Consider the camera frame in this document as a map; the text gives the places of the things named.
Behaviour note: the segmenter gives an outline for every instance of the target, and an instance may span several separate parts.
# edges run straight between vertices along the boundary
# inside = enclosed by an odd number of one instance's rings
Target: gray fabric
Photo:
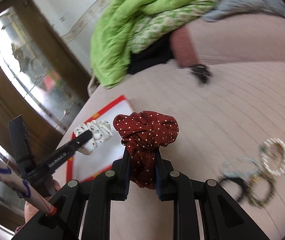
[[[236,13],[265,13],[285,18],[285,4],[282,0],[221,0],[216,9],[202,18],[214,22]]]

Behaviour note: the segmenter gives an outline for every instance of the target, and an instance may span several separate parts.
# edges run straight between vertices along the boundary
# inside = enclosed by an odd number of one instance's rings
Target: green blanket
[[[91,39],[92,70],[100,84],[117,85],[130,51],[139,53],[162,35],[212,9],[217,0],[113,0]]]

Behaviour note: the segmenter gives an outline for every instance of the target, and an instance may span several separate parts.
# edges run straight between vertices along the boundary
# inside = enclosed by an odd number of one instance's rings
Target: red border
[[[92,117],[90,117],[89,119],[87,119],[84,123],[87,122],[91,122],[92,120],[97,119],[99,116],[103,115],[104,113],[106,113],[108,110],[110,110],[111,108],[113,108],[115,105],[119,104],[121,101],[127,100],[127,98],[124,95],[121,95],[120,97],[116,98],[115,100],[113,100],[112,102],[110,102],[108,105],[106,105],[103,109],[99,110],[97,113],[95,113]],[[76,135],[74,134],[74,132],[71,135],[71,139],[75,138]],[[68,161],[67,161],[67,171],[66,171],[66,182],[72,180],[72,170],[73,170],[73,157],[71,157]],[[106,168],[104,168],[103,170],[99,171],[97,173],[100,174],[104,171],[110,170],[111,166],[108,166]],[[81,182],[85,182],[85,181],[89,181],[89,180],[93,180],[97,175],[91,176],[87,179],[84,179]]]

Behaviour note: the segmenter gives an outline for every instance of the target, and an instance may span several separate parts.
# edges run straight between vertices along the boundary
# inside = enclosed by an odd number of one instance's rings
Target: bracelet
[[[223,186],[224,183],[225,183],[227,180],[230,180],[230,181],[232,181],[232,182],[238,184],[238,185],[241,187],[241,195],[236,198],[236,201],[239,203],[240,201],[243,200],[243,198],[244,198],[245,196],[247,196],[247,188],[248,188],[247,183],[246,183],[242,178],[228,178],[228,177],[224,177],[224,178],[222,178],[222,179],[219,181],[219,184],[220,184],[221,186]]]
[[[236,162],[250,162],[253,163],[256,167],[250,171],[244,172],[244,171],[232,171],[228,172],[226,171],[229,167],[235,167],[237,166]],[[259,162],[253,158],[246,158],[246,157],[237,157],[231,160],[227,160],[222,164],[222,167],[220,169],[220,172],[227,178],[244,178],[244,177],[250,177],[255,174],[259,174],[261,171],[261,167],[259,165]]]
[[[267,180],[269,183],[269,187],[270,187],[269,193],[264,200],[256,199],[254,197],[254,192],[253,192],[253,188],[260,181],[260,178]],[[249,204],[255,207],[259,207],[259,208],[264,208],[265,206],[267,206],[275,195],[275,182],[276,181],[274,177],[268,171],[262,171],[258,175],[251,176],[250,182],[248,184],[248,190],[247,190]]]
[[[272,161],[277,163],[277,168],[272,169]],[[279,139],[268,139],[260,147],[260,162],[263,169],[270,172],[273,176],[280,176],[285,172],[285,144]]]

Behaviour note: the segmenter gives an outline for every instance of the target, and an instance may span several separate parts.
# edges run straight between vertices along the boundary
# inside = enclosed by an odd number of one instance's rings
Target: red cloth
[[[139,114],[120,114],[115,117],[113,124],[131,156],[130,179],[141,188],[155,189],[155,155],[152,151],[176,140],[179,132],[176,119],[142,111]]]

